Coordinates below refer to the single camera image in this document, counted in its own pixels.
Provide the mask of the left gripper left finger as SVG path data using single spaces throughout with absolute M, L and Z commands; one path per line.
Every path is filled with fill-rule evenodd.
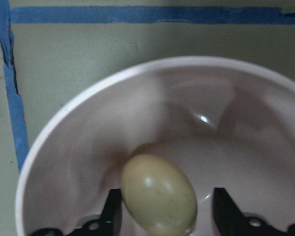
M 80 229 L 74 230 L 74 236 L 119 236 L 122 222 L 121 191 L 111 189 L 101 215 L 90 220 Z

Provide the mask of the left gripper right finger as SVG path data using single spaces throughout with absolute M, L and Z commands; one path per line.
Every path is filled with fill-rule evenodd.
M 222 236 L 288 236 L 260 218 L 246 217 L 225 188 L 213 190 L 213 219 Z

